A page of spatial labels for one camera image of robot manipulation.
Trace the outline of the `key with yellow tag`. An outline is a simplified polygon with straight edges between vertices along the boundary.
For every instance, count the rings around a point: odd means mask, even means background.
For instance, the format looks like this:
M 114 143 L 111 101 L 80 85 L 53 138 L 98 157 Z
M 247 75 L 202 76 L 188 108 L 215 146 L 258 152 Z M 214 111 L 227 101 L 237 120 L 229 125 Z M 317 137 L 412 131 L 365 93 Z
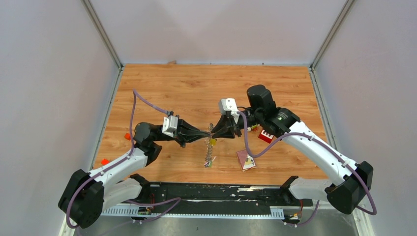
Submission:
M 214 146 L 214 145 L 216 145 L 216 139 L 213 139 L 213 138 L 211 138 L 210 140 L 209 140 L 209 144 L 211 145 L 211 146 Z

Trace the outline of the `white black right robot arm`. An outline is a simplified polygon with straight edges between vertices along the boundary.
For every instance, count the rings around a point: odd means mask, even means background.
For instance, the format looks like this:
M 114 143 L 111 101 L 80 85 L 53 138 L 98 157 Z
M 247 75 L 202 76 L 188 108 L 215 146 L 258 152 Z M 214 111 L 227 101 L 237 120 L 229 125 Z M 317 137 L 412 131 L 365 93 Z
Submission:
M 290 177 L 283 185 L 281 199 L 294 205 L 302 199 L 329 202 L 336 210 L 351 214 L 359 209 L 376 215 L 377 208 L 370 194 L 373 167 L 366 161 L 356 161 L 341 154 L 308 128 L 295 113 L 278 107 L 269 89 L 251 86 L 247 92 L 249 107 L 239 110 L 235 99 L 225 98 L 218 103 L 221 118 L 212 129 L 212 137 L 233 139 L 244 137 L 246 153 L 252 158 L 266 154 L 275 144 L 284 141 L 293 146 L 321 169 L 326 179 Z M 248 127 L 260 125 L 273 140 L 264 150 L 254 154 L 249 147 Z

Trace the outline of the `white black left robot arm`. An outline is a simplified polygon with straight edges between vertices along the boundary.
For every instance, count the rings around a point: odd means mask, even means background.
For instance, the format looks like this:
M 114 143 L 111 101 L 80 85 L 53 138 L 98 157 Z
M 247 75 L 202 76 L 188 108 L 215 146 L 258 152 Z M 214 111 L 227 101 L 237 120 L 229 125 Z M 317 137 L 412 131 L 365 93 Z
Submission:
M 185 147 L 209 136 L 209 131 L 176 116 L 165 118 L 162 125 L 138 123 L 128 152 L 103 167 L 89 172 L 79 169 L 72 174 L 58 203 L 68 227 L 87 228 L 103 211 L 126 200 L 147 202 L 151 192 L 146 187 L 148 182 L 133 172 L 157 159 L 162 150 L 158 141 L 175 141 Z

